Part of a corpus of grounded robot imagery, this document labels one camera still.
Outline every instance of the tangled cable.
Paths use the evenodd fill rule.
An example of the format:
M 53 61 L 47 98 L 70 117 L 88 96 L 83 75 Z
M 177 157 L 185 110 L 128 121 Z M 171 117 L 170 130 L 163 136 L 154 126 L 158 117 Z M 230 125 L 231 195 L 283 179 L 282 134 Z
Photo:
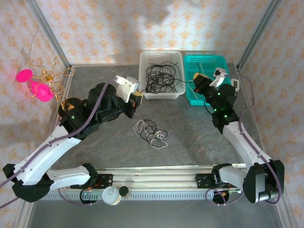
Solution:
M 155 149 L 161 149 L 168 146 L 168 144 L 165 142 L 168 132 L 156 126 L 155 122 L 152 120 L 139 120 L 134 125 L 134 132 L 135 134 L 139 133 L 141 138 Z
M 179 72 L 179 79 L 175 78 L 177 67 Z M 162 64 L 152 64 L 146 69 L 146 93 L 176 93 L 176 85 L 182 81 L 180 68 L 177 63 L 166 61 Z

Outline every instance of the floral wall pattern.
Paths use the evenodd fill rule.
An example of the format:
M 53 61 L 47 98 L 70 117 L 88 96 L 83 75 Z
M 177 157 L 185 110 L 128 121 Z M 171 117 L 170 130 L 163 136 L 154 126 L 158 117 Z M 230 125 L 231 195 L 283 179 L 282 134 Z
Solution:
M 25 0 L 5 0 L 0 4 L 0 182 L 6 178 L 2 168 L 7 163 L 18 163 L 40 145 L 51 127 L 50 117 L 56 103 L 42 103 L 26 98 L 26 83 L 18 83 L 16 74 L 31 68 L 29 62 L 42 58 L 45 67 L 52 67 L 56 56 Z M 32 68 L 36 75 L 39 68 Z M 56 72 L 63 70 L 56 66 Z M 0 189 L 0 204 L 15 195 L 7 184 Z M 21 199 L 0 210 L 0 227 L 10 228 Z
M 285 188 L 303 227 L 304 1 L 282 1 L 242 74 L 253 81 L 260 137 L 285 165 Z
M 38 0 L 70 64 L 138 64 L 144 49 L 237 63 L 271 0 Z

